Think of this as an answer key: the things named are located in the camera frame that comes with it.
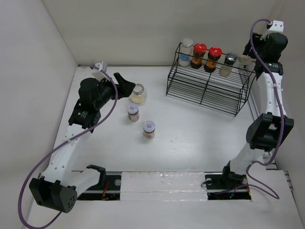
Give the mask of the black-cap grinder bottle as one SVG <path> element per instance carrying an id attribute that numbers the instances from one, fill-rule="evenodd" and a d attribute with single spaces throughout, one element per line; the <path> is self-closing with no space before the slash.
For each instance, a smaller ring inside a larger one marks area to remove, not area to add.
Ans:
<path id="1" fill-rule="evenodd" d="M 238 61 L 241 65 L 246 66 L 246 65 L 250 64 L 252 60 L 251 60 L 251 57 L 249 57 L 247 55 L 240 55 L 238 57 Z"/>

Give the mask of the round glass jar silver rim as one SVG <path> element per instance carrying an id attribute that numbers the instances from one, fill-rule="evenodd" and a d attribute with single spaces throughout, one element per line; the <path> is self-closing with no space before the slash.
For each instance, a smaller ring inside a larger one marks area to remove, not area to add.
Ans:
<path id="1" fill-rule="evenodd" d="M 142 84 L 137 83 L 130 95 L 130 100 L 135 104 L 142 104 L 146 101 L 147 91 Z"/>

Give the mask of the red-lid orange-label sauce jar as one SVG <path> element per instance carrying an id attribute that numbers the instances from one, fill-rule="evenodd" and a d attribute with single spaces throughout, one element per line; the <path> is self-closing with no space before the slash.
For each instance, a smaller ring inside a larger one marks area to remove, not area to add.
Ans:
<path id="1" fill-rule="evenodd" d="M 204 70 L 208 73 L 212 73 L 216 69 L 218 60 L 222 55 L 222 50 L 219 47 L 211 47 L 208 52 L 208 57 L 204 65 Z"/>

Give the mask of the red-lid dark sauce jar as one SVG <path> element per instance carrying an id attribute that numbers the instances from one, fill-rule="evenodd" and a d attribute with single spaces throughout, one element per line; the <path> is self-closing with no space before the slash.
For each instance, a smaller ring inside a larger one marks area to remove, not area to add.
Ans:
<path id="1" fill-rule="evenodd" d="M 199 69 L 202 66 L 203 57 L 206 53 L 207 47 L 203 43 L 197 43 L 193 47 L 193 57 L 191 60 L 191 67 Z"/>

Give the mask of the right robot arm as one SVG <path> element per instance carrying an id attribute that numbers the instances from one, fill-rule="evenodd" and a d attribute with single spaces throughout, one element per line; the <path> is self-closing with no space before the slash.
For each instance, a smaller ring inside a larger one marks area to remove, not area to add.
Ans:
<path id="1" fill-rule="evenodd" d="M 260 88 L 261 114 L 248 127 L 246 144 L 240 153 L 223 168 L 220 182 L 225 189 L 243 184 L 250 165 L 257 163 L 264 152 L 276 151 L 294 127 L 283 106 L 281 82 L 283 66 L 278 61 L 288 38 L 273 32 L 266 37 L 252 36 L 245 53 L 255 58 L 255 76 Z"/>

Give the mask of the blue-label jar silver lid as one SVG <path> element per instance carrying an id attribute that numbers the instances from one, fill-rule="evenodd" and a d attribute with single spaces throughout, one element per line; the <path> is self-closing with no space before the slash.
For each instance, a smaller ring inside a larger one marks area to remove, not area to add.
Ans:
<path id="1" fill-rule="evenodd" d="M 187 66 L 189 64 L 189 58 L 193 48 L 193 40 L 190 38 L 184 38 L 180 47 L 179 64 L 181 66 Z"/>

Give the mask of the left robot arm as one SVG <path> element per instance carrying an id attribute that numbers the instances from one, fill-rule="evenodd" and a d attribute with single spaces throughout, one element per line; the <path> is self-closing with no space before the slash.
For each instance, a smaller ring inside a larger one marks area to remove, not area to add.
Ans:
<path id="1" fill-rule="evenodd" d="M 136 84 L 119 74 L 112 84 L 105 78 L 86 78 L 81 81 L 79 99 L 68 120 L 64 139 L 65 145 L 55 151 L 55 156 L 40 178 L 33 178 L 29 188 L 40 206 L 68 213 L 77 198 L 87 189 L 104 188 L 106 170 L 96 165 L 88 165 L 83 172 L 74 176 L 73 166 L 80 151 L 80 145 L 93 133 L 101 118 L 100 109 L 109 101 L 129 97 Z"/>

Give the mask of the silver-cap shaker bottle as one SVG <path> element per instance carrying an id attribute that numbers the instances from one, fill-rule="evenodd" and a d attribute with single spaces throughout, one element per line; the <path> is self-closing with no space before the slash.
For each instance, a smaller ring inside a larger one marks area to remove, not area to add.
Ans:
<path id="1" fill-rule="evenodd" d="M 219 75 L 222 77 L 228 77 L 237 59 L 238 55 L 236 53 L 227 52 L 225 55 L 224 64 L 220 67 Z"/>

